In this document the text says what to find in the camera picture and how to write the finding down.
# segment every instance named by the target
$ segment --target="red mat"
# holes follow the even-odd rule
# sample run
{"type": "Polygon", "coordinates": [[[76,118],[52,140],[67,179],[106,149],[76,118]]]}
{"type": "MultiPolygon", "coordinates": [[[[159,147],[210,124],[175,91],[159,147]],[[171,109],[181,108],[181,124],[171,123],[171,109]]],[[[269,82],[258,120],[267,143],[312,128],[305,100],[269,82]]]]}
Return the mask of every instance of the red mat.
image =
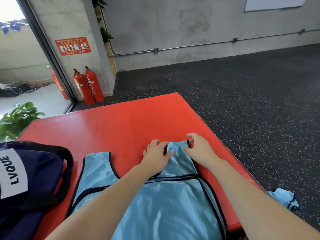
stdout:
{"type": "MultiPolygon", "coordinates": [[[[63,146],[68,148],[74,157],[70,191],[60,205],[46,213],[35,239],[44,239],[64,220],[86,155],[111,151],[114,168],[122,177],[134,165],[141,162],[143,150],[153,139],[183,141],[190,132],[202,135],[210,142],[219,157],[227,160],[247,180],[259,187],[178,93],[34,121],[19,138],[20,140],[63,146]]],[[[240,229],[240,222],[218,181],[200,165],[198,171],[215,190],[226,218],[227,229],[229,231],[240,229]]]]}

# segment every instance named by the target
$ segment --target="white floor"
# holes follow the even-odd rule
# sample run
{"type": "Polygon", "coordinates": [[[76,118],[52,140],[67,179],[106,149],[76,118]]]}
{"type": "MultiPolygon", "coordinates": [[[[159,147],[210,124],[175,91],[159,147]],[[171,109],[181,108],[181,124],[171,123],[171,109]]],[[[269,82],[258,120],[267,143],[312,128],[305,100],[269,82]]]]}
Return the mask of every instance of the white floor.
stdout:
{"type": "Polygon", "coordinates": [[[56,84],[39,88],[31,93],[23,93],[17,97],[0,97],[0,118],[5,113],[14,110],[14,104],[24,104],[32,102],[39,112],[50,117],[63,114],[68,108],[70,101],[65,100],[56,84]]]}

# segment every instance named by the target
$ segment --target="fire extinguisher instruction sign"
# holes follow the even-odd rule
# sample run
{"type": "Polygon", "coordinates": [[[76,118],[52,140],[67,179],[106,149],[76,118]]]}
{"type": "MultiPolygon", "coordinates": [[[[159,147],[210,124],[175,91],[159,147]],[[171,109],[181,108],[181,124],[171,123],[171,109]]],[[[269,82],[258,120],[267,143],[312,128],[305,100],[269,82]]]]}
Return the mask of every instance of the fire extinguisher instruction sign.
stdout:
{"type": "Polygon", "coordinates": [[[62,56],[90,53],[91,49],[86,37],[55,40],[62,56]]]}

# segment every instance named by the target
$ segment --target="black bag handle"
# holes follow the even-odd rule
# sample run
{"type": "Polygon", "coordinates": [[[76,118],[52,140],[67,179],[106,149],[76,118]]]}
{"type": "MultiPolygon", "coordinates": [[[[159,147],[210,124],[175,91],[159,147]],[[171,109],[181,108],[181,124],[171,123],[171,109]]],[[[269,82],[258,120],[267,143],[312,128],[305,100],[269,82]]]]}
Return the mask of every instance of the black bag handle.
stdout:
{"type": "Polygon", "coordinates": [[[29,193],[20,206],[20,210],[35,210],[62,202],[68,194],[73,171],[73,157],[71,152],[58,145],[45,145],[33,141],[12,141],[6,143],[3,148],[27,149],[33,151],[50,152],[58,155],[67,162],[66,169],[62,172],[62,182],[57,193],[45,191],[42,193],[29,193]]]}

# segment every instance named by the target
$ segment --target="whiteboard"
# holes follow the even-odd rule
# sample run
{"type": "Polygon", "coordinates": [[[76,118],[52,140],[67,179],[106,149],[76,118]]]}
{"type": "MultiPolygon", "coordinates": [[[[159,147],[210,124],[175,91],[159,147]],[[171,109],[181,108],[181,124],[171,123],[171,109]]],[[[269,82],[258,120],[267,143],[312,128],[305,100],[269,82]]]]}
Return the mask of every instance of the whiteboard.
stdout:
{"type": "Polygon", "coordinates": [[[245,12],[301,7],[305,0],[247,0],[245,12]]]}

